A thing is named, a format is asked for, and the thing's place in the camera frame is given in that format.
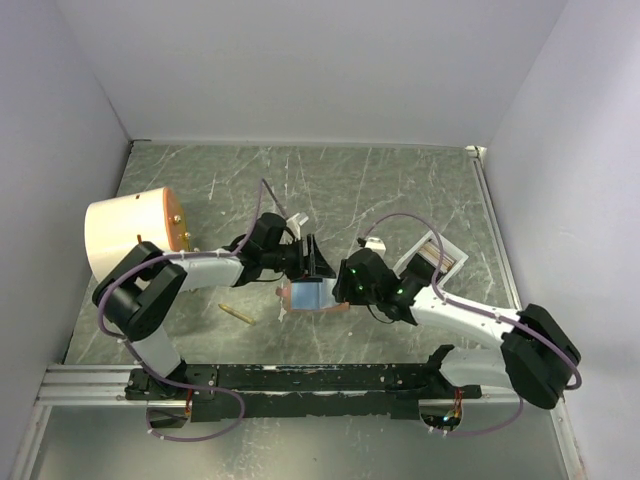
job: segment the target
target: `metal frame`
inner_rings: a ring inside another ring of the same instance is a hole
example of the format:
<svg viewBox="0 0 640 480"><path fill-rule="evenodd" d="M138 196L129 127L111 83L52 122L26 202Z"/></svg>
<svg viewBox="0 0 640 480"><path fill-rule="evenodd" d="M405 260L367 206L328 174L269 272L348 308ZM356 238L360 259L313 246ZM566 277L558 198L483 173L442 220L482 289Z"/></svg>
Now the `metal frame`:
<svg viewBox="0 0 640 480"><path fill-rule="evenodd" d="M498 262L504 285L507 290L509 304L512 308L521 309L520 298L511 272L502 236L498 228L491 196L484 177L482 163L472 158L476 173L478 189L483 198L485 215L489 219L494 248L498 253ZM29 425L25 431L18 455L14 463L11 480L28 480L31 477L38 450L42 442L51 409L54 406L159 406L181 407L180 400L163 401L131 401L124 398L124 387L127 386L131 370L137 365L52 365L43 378ZM483 388L483 396L474 403L515 403L513 392L501 388ZM420 405L438 405L447 400L422 400ZM573 429L569 421L566 404L558 403L552 410L551 417L556 432L558 445L562 454L567 475L571 479L585 479L584 464L576 445Z"/></svg>

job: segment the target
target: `white enclosure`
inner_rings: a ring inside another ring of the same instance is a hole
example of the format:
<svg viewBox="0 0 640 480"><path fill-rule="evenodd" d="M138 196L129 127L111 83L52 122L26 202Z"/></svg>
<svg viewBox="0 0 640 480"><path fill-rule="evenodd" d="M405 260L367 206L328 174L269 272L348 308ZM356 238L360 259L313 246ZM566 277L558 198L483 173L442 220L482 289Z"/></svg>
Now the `white enclosure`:
<svg viewBox="0 0 640 480"><path fill-rule="evenodd" d="M0 6L0 477L130 139L488 147L523 302L583 355L590 478L634 478L637 0L8 0Z"/></svg>
<svg viewBox="0 0 640 480"><path fill-rule="evenodd" d="M559 0L59 0L132 138L486 144Z"/></svg>

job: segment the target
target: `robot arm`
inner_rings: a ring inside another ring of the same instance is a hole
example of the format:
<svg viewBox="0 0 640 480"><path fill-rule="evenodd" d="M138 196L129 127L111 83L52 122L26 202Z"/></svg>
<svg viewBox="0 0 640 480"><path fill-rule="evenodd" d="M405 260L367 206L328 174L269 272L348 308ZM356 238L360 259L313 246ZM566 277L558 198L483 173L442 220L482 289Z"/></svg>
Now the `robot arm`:
<svg viewBox="0 0 640 480"><path fill-rule="evenodd" d="M572 376L571 369L546 345L498 320L499 316L518 318L577 365L580 353L549 312L533 304L523 311L501 309L448 293L445 302L430 285L433 271L423 257L414 255L397 276L376 252L363 248L342 261L333 293L338 302L375 305L391 320L445 328L487 348L448 351L440 373L451 385L507 387L540 408L555 407ZM491 311L496 318L474 313L473 307Z"/></svg>
<svg viewBox="0 0 640 480"><path fill-rule="evenodd" d="M285 233L293 238L291 243L281 243ZM235 251L242 239L236 238L218 252ZM116 279L163 254L152 243L138 244L98 285L93 294L94 304L100 302ZM292 281L336 277L320 254L313 235L302 240L282 217L265 213L237 256L222 258L215 252L207 252L160 261L118 287L106 302L105 315L118 326L148 367L163 377L180 381L187 365L162 327L175 296L205 286L242 286L257 280L264 269L283 272ZM393 321L445 328L486 347L486 350L441 347L439 374L449 386L481 384L512 388L536 406L553 408L571 378L569 367L545 345L512 325L442 302L430 285L432 272L433 267L415 255L405 270L396 275L378 253L365 247L341 262L333 294L338 303L375 306ZM149 283L142 289L139 280ZM580 361L577 349L542 307L529 305L518 312L450 294L447 298L519 318L562 350L574 364Z"/></svg>
<svg viewBox="0 0 640 480"><path fill-rule="evenodd" d="M265 268L284 272L290 280L335 278L314 236L299 238L300 218L297 214L292 217L293 221L285 221L273 213L263 214L237 256L219 255L234 251L244 236L216 252L185 254L177 259L172 253L171 259L142 270L114 290L107 300L105 316L120 329L147 366L163 377L179 380L186 364L162 326L179 292L209 286L242 286L257 280ZM291 236L290 243L281 243L285 233ZM118 278L143 262L163 255L166 252L153 243L140 242L100 282L93 293L93 303L98 305L109 285ZM141 288L141 281L148 284Z"/></svg>

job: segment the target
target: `green marble floor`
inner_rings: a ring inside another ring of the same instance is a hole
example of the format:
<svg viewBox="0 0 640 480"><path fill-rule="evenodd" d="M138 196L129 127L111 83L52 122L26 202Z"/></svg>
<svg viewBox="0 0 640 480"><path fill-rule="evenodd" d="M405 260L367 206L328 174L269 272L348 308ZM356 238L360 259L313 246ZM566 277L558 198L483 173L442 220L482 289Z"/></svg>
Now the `green marble floor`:
<svg viewBox="0 0 640 480"><path fill-rule="evenodd" d="M257 182L273 185L289 213L304 211L304 233L316 233L337 270L356 237L394 211L429 217L469 255L447 290L472 300L509 306L476 172L459 148L346 148L166 146L138 142L118 191L128 195L171 187L187 216L193 245L214 249L246 231ZM271 200L263 210L273 211ZM425 231L411 219L376 231L390 265ZM343 314L285 313L277 284L208 288L183 293L165 321L178 351L193 363L373 363L424 361L439 345L469 342L450 332L404 323L382 325L364 308ZM131 363L128 353L96 327L89 301L92 280L66 363ZM218 309L226 303L254 317L253 327Z"/></svg>

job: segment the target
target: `purple cable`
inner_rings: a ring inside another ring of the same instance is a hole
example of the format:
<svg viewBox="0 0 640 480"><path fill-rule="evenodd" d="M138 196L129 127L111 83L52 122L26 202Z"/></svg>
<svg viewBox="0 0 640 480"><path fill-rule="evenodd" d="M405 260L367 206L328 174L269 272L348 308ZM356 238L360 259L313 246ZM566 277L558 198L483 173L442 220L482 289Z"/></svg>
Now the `purple cable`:
<svg viewBox="0 0 640 480"><path fill-rule="evenodd" d="M458 438L477 437L478 435L486 435L488 433L497 432L498 430L502 430L503 428L508 427L513 422L515 422L518 418L520 418L520 415L522 415L522 412L524 411L524 400L522 400L522 397L520 395L518 395L518 400L520 401L518 405L518 410L516 410L516 413L511 415L511 417L509 417L504 422L498 423L497 425L494 425L492 427L488 427L482 430L473 430L471 432L460 432L459 430L454 430L452 432L447 433L447 436L458 437Z"/></svg>
<svg viewBox="0 0 640 480"><path fill-rule="evenodd" d="M560 357L560 359L565 364L567 364L567 366L571 370L571 373L573 373L573 375L575 376L575 378L576 378L575 383L573 385L568 385L566 387L566 389L567 390L576 390L576 389L580 388L580 386L582 385L582 375L580 375L580 372L578 371L578 367L573 363L573 361L562 350L560 350L556 345L554 345L551 341L549 341L543 335L539 334L538 332L536 332L532 328L528 327L527 325L524 325L524 324L518 322L517 320L513 320L513 319L505 317L503 315L499 315L496 318L496 316L494 315L494 313L492 311L484 310L483 308L475 307L475 306L472 306L472 305L467 305L466 303L458 302L457 300L452 300L452 299L449 299L447 296L445 296L445 294L438 287L438 283L437 283L438 274L440 273L440 270L442 269L442 263L444 261L444 243L442 242L442 238L440 237L440 234L438 233L438 231L426 219L424 219L423 217L420 217L418 215L414 215L413 213L405 213L405 212L389 213L389 214L384 215L383 217L379 218L375 222L373 222L373 225L371 225L371 227L369 227L362 234L362 238L367 238L367 236L373 231L374 228L376 228L382 221L384 221L384 220L386 220L388 218L391 218L391 217L410 217L410 218L413 218L413 219L418 220L419 222L423 223L424 225L426 225L426 227L433 232L433 235L436 238L436 242L438 242L438 248L440 249L440 255L438 256L438 263L436 264L436 268L433 271L433 275L431 276L431 286L433 288L434 293L436 294L436 296L440 300L442 300L445 303L449 303L450 305L453 305L454 307L458 307L458 308L460 308L462 310L466 310L466 311L472 312L472 313L477 313L479 315L485 316L485 317L490 318L490 319L495 320L495 321L505 322L505 323L515 327L515 328L518 328L519 330L523 331L527 335L535 338L540 343L542 343L547 348L549 348L558 357ZM486 429L483 429L483 430L478 430L478 431L474 431L474 432L461 432L457 436L470 437L470 436L483 435L483 434L486 434L486 433L495 432L496 430L499 430L499 429L504 428L504 427L506 427L508 425L511 425L522 414L522 411L523 411L523 403L522 402L523 402L522 398L520 398L520 408L518 408L518 411L515 413L515 415L513 415L513 417L511 417L507 421L505 421L505 422L503 422L503 423L501 423L499 425L496 425L495 427L490 427L490 428L486 428Z"/></svg>
<svg viewBox="0 0 640 480"><path fill-rule="evenodd" d="M162 382L162 383L164 383L166 385L171 385L173 387L177 387L177 388L184 388L184 389L190 389L190 390L204 390L204 391L208 391L208 392L224 393L224 394L227 394L227 395L231 395L232 397L234 397L235 399L238 400L238 403L240 403L240 414L238 415L238 418L236 419L236 421L234 421L228 427L220 430L219 432L213 433L211 435L207 435L205 437L182 438L182 437L173 437L171 435L161 435L160 433L156 432L153 428L151 428L149 415L147 413L147 425L149 426L150 433L152 435L154 435L155 437L162 438L164 440L171 440L171 441L175 441L175 442L201 442L201 441L204 441L204 440L210 440L212 438L219 437L220 435L224 435L225 433L227 433L230 430L232 430L235 427L237 427L240 424L240 422L242 421L242 418L244 417L244 413L245 413L244 400L242 399L242 397L238 393L234 392L233 390L229 390L229 389L222 388L222 387L191 385L191 384L188 384L188 383L174 382L173 380L169 380L167 378L164 378L162 375L160 375L159 373L155 372L151 367L149 367L148 365L146 365L142 361L142 359L138 356L138 354L136 353L136 351L133 348L133 346L129 342L126 341L126 337L124 335L112 332L109 329L107 329L107 327L106 327L106 325L104 323L104 311L105 311L105 307L106 307L106 304L107 304L107 300L109 300L109 297L111 297L111 295L116 290L116 288L118 288L120 285L122 285L127 279L129 279L133 275L145 270L146 268L148 268L148 267L150 267L152 265L155 265L156 263L162 262L164 260L177 260L177 259L182 259L184 257L192 257L192 258L203 258L203 257L228 258L228 257L235 257L242 250L242 248L247 244L247 242L249 241L249 237L251 236L251 233L253 233L253 229L255 228L256 223L258 222L258 216L260 215L260 205L262 203L262 193L263 193L263 189L264 189L263 187L267 188L267 191L269 192L269 194L273 198L274 202L276 203L276 206L278 207L278 210L280 210L280 213L282 214L282 216L286 218L287 217L286 210L284 209L282 204L276 198L275 194L273 193L273 190L271 189L271 187L269 186L267 181L264 178L261 178L260 179L260 183L258 185L258 201L257 201L255 213L253 215L253 219L251 220L251 223L249 224L249 228L247 229L246 235L240 241L240 243L238 243L238 246L235 248L235 250L233 252L220 252L220 253L219 252L170 253L168 255L161 255L159 257L152 258L150 260L147 260L146 262L142 262L140 265L137 265L136 267L132 268L131 270L126 272L124 275L122 275L121 277L116 279L111 285L109 285L109 287L105 291L104 295L100 299L100 303L98 304L98 328L100 329L100 331L102 331L104 334L106 334L106 335L108 335L110 337L115 337L115 338L123 341L125 346L129 350L129 352L133 355L133 357L136 360L138 360L140 362L140 364L144 368L144 370L149 375L151 375L153 378L155 378L157 381Z"/></svg>
<svg viewBox="0 0 640 480"><path fill-rule="evenodd" d="M159 438L161 440L169 440L170 442L181 442L181 443L204 442L206 440L211 440L213 438L220 437L220 436L224 435L225 433L230 432L231 430L236 428L238 425L240 425L240 422L242 422L242 418L244 417L244 413L246 411L246 406L245 406L244 400L242 399L242 397L237 392L234 392L233 390L229 390L227 388L222 388L222 387L211 387L211 386L204 386L204 385L190 385L188 383L174 382L173 380L169 380L168 378L164 378L162 375L160 375L158 372L153 370L149 365L147 365L146 363L144 363L142 361L142 359L140 358L138 353L135 351L135 349L131 346L131 344L129 342L125 342L125 346L127 347L127 350L129 350L129 353L131 353L131 355L133 355L133 358L135 358L138 362L140 362L140 365L142 366L142 368L144 368L145 371L149 375L151 375L153 378L155 378L159 382L165 383L167 385L171 385L172 387L176 387L176 388L184 388L184 389L188 389L188 390L200 390L200 391L205 391L205 392L225 393L227 395L231 395L233 398L238 400L238 403L240 404L240 413L238 414L238 417L233 421L233 423L231 425L228 425L227 427L223 428L222 430L214 432L214 433L212 433L210 435L205 435L205 436L202 436L202 437L174 437L173 435L162 435L161 433L156 431L151 426L151 419L149 417L149 414L151 412L147 411L147 414L146 414L147 428L149 429L148 432L151 435L153 435L154 437ZM155 411L162 412L165 415L170 415L170 416L173 415L173 414L170 414L168 412L164 412L162 410L157 410L156 409Z"/></svg>

